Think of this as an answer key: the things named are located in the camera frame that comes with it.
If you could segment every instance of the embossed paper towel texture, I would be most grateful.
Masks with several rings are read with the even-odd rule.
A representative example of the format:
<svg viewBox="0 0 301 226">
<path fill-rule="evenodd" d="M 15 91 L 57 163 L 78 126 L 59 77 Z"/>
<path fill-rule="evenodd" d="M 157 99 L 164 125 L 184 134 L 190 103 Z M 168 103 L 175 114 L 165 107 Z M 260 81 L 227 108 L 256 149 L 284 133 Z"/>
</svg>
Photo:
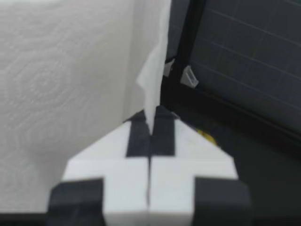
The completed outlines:
<svg viewBox="0 0 301 226">
<path fill-rule="evenodd" d="M 66 161 L 141 110 L 170 0 L 0 0 L 0 212 L 44 212 Z"/>
</svg>

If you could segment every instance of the paper towel roll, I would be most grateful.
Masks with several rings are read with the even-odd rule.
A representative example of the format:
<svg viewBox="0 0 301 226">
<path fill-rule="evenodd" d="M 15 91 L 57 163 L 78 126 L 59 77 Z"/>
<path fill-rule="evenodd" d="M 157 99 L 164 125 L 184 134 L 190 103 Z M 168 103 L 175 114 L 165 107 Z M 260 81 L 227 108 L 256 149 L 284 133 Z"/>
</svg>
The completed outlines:
<svg viewBox="0 0 301 226">
<path fill-rule="evenodd" d="M 0 212 L 44 212 L 66 161 L 143 107 L 152 128 L 169 7 L 0 0 Z"/>
</svg>

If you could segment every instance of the yellow object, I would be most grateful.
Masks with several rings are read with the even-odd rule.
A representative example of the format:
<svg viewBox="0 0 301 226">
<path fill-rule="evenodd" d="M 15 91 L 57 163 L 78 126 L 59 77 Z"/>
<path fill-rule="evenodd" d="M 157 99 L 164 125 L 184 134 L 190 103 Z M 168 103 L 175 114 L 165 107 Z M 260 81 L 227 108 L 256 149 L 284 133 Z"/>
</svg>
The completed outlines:
<svg viewBox="0 0 301 226">
<path fill-rule="evenodd" d="M 214 145 L 217 146 L 217 143 L 216 143 L 215 139 L 214 139 L 212 136 L 210 136 L 209 134 L 207 134 L 207 133 L 201 131 L 200 129 L 197 129 L 197 131 L 198 131 L 198 133 L 199 133 L 200 135 L 202 135 L 204 138 L 206 138 L 206 139 L 207 139 L 208 141 L 210 141 L 212 144 L 214 144 Z"/>
</svg>

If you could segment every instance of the white and black object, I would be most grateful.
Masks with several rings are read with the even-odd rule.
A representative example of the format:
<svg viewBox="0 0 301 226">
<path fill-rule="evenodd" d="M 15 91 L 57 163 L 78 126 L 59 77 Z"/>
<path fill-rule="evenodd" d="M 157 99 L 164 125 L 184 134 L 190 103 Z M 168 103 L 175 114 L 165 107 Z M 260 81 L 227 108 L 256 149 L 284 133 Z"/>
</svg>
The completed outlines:
<svg viewBox="0 0 301 226">
<path fill-rule="evenodd" d="M 137 113 L 69 160 L 47 226 L 244 226 L 251 201 L 231 156 L 164 107 Z"/>
</svg>

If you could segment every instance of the black tape stripe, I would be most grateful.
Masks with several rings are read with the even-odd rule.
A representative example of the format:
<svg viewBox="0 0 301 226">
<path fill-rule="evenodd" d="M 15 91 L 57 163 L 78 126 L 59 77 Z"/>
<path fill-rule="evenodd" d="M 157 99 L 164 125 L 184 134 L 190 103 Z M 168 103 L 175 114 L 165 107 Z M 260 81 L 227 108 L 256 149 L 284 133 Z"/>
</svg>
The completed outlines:
<svg viewBox="0 0 301 226">
<path fill-rule="evenodd" d="M 47 226 L 105 226 L 103 180 L 61 183 L 52 190 Z"/>
<path fill-rule="evenodd" d="M 195 179 L 193 226 L 251 225 L 251 198 L 238 180 Z"/>
<path fill-rule="evenodd" d="M 126 157 L 150 157 L 150 132 L 144 111 L 129 119 L 132 122 Z"/>
<path fill-rule="evenodd" d="M 157 107 L 154 131 L 150 138 L 152 156 L 175 156 L 175 118 L 166 108 Z"/>
</svg>

